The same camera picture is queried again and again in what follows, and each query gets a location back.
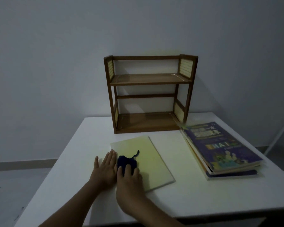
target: white table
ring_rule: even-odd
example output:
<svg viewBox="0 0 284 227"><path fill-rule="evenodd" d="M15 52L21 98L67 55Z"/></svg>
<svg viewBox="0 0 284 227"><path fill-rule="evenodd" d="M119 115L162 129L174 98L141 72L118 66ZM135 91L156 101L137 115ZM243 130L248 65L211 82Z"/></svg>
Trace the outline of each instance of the white table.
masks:
<svg viewBox="0 0 284 227"><path fill-rule="evenodd" d="M179 131L115 135L111 117L85 118L15 227L41 224L87 182L96 155L105 156L111 142L140 135L150 136L176 180L147 194L171 216L187 223L198 218L209 221L223 220L223 217L229 219L233 214L243 219L284 212L284 172L213 113L191 113L188 116L189 124L212 121L265 160L262 177L207 181ZM115 189L112 189L96 199L84 225L134 221L118 207Z"/></svg>

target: lower shelf board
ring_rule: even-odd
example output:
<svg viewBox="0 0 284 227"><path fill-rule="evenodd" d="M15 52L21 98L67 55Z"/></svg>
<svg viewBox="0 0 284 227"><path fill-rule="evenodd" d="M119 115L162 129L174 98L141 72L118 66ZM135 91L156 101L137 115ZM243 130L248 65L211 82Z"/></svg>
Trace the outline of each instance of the lower shelf board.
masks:
<svg viewBox="0 0 284 227"><path fill-rule="evenodd" d="M116 133L179 130L173 112L119 114Z"/></svg>

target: yellow book cover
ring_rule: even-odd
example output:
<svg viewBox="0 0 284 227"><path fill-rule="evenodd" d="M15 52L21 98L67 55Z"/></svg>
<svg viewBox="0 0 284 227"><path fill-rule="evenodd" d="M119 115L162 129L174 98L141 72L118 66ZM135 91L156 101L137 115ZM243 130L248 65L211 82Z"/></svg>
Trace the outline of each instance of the yellow book cover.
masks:
<svg viewBox="0 0 284 227"><path fill-rule="evenodd" d="M138 150L140 151L136 161L140 174L143 177L145 191L162 187L175 181L148 136L111 143L110 147L118 153L118 156L124 155L127 158L131 158Z"/></svg>

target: blue cloth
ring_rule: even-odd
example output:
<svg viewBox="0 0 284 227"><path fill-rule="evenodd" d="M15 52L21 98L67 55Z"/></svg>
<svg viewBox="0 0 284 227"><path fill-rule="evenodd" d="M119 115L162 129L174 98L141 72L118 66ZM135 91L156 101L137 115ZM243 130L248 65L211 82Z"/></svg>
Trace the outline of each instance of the blue cloth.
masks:
<svg viewBox="0 0 284 227"><path fill-rule="evenodd" d="M131 166L131 175L133 175L133 171L137 168L137 161L135 160L135 157L140 154L140 151L137 152L134 156L131 158L127 158L124 155L121 155L118 157L117 160L117 167L119 168L120 166L122 167L122 174L124 176L125 174L125 167L127 164L130 164Z"/></svg>

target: white pole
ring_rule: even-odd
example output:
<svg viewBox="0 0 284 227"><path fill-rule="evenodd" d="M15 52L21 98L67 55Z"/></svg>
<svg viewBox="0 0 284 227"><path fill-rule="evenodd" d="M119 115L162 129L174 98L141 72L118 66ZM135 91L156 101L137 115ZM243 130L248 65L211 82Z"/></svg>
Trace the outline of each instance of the white pole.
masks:
<svg viewBox="0 0 284 227"><path fill-rule="evenodd" d="M267 150L264 152L264 155L267 155L271 149L274 147L274 145L276 144L276 142L279 140L279 138L281 137L281 135L284 133L284 126L282 127L282 129L279 131L279 133L277 134L277 136L274 138L273 142L269 145L269 147L267 148Z"/></svg>

